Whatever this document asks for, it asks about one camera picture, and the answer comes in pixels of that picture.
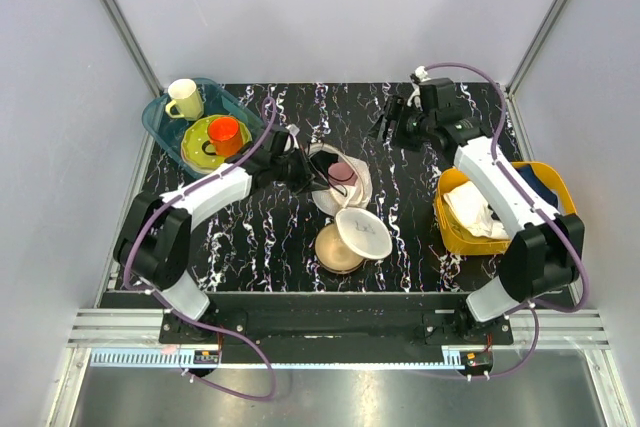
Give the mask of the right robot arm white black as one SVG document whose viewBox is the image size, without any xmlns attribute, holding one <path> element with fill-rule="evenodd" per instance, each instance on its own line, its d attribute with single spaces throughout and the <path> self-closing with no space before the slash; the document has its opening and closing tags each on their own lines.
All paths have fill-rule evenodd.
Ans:
<svg viewBox="0 0 640 427">
<path fill-rule="evenodd" d="M 510 238 L 494 279 L 469 294 L 454 318 L 460 340 L 476 343 L 488 334 L 490 321 L 586 279 L 581 219 L 560 213 L 528 185 L 504 158 L 497 137 L 479 119 L 465 116 L 453 81 L 423 80 L 410 99 L 391 96 L 370 135 L 414 152 L 426 144 L 440 148 L 479 189 Z"/>
</svg>

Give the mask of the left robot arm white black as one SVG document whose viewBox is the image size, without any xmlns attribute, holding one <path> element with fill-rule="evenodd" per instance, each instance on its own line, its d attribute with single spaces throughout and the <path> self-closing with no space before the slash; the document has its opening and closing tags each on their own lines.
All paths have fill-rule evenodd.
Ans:
<svg viewBox="0 0 640 427">
<path fill-rule="evenodd" d="M 273 183 L 291 192 L 329 188 L 329 168 L 338 155 L 313 143 L 301 147 L 293 135 L 278 128 L 265 132 L 214 172 L 175 191 L 139 193 L 132 201 L 116 240 L 113 259 L 182 314 L 181 331 L 196 343 L 215 333 L 210 301 L 187 272 L 193 230 L 218 211 Z"/>
</svg>

